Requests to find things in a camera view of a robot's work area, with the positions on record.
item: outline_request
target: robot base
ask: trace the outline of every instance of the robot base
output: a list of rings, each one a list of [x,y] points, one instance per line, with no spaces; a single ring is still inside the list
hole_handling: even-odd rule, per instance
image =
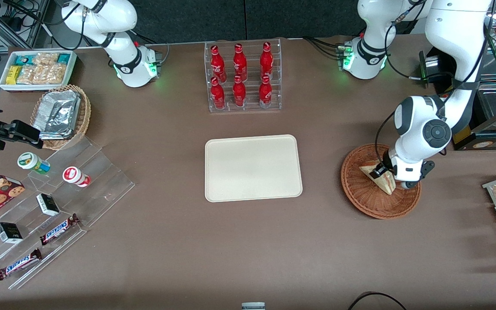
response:
[[[153,78],[160,77],[162,53],[148,49],[145,46],[138,47],[141,52],[141,61],[131,73],[123,73],[116,68],[118,78],[129,87],[141,87]]]

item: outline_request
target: black box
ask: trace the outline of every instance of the black box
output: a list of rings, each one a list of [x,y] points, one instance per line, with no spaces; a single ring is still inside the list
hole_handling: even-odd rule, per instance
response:
[[[22,235],[18,227],[13,223],[0,222],[0,238],[4,243],[19,243],[22,241]]]
[[[57,216],[59,214],[59,207],[55,204],[53,197],[46,194],[39,194],[36,196],[37,204],[41,208],[41,212],[49,216]]]

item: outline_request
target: gray wall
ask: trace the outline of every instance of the gray wall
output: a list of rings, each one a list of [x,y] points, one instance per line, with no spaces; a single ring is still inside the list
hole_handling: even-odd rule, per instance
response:
[[[357,0],[130,0],[158,43],[357,34]]]

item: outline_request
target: small bottle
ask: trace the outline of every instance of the small bottle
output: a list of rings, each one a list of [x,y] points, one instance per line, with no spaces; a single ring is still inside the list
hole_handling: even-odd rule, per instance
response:
[[[239,108],[242,108],[246,104],[246,86],[242,82],[242,77],[240,75],[235,76],[235,84],[232,86],[232,93],[235,97],[235,104]]]
[[[271,43],[265,42],[263,47],[263,53],[260,57],[260,77],[262,81],[266,75],[269,76],[269,80],[273,79],[273,54],[271,53]]]
[[[214,106],[218,110],[223,110],[225,108],[225,92],[223,91],[223,87],[219,85],[217,77],[212,77],[211,81],[212,88],[210,89],[210,92],[212,93]]]
[[[36,171],[39,174],[46,174],[51,169],[51,164],[31,152],[22,153],[16,164],[22,169]]]
[[[273,89],[269,85],[269,76],[263,77],[263,83],[260,85],[260,107],[269,108],[271,105],[271,92]]]
[[[212,45],[210,47],[212,50],[212,71],[214,75],[219,79],[219,84],[223,84],[227,81],[227,73],[225,73],[225,62],[223,57],[219,55],[219,49],[217,45]]]
[[[240,75],[242,81],[246,82],[248,79],[248,63],[242,51],[242,44],[235,44],[235,57],[232,58],[232,62],[235,64],[235,74]]]
[[[89,178],[89,175],[81,172],[77,169],[77,167],[66,168],[62,173],[62,178],[68,183],[75,184],[81,188],[91,184],[91,178]]]

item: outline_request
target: red bottle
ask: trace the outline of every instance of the red bottle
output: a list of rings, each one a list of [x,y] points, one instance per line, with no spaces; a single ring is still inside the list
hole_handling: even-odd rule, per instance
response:
[[[242,44],[235,44],[235,57],[232,58],[232,62],[235,64],[235,74],[240,75],[245,82],[248,79],[248,65],[246,56],[242,52]]]
[[[242,108],[246,103],[246,86],[244,86],[242,77],[238,74],[235,76],[235,84],[232,86],[232,93],[235,96],[236,106]]]
[[[223,91],[223,87],[219,85],[217,77],[212,77],[211,81],[212,88],[210,89],[210,92],[212,93],[214,106],[218,110],[223,110],[225,108],[225,92]]]
[[[225,73],[225,62],[223,61],[223,57],[219,55],[217,45],[212,45],[210,50],[212,51],[212,71],[219,79],[219,84],[223,84],[227,80],[227,73]]]
[[[271,53],[271,43],[265,42],[263,44],[263,53],[260,57],[260,77],[264,78],[265,75],[269,79],[273,79],[273,54]]]
[[[260,107],[266,109],[271,105],[271,92],[273,88],[269,85],[269,76],[264,76],[262,80],[263,84],[260,85]]]

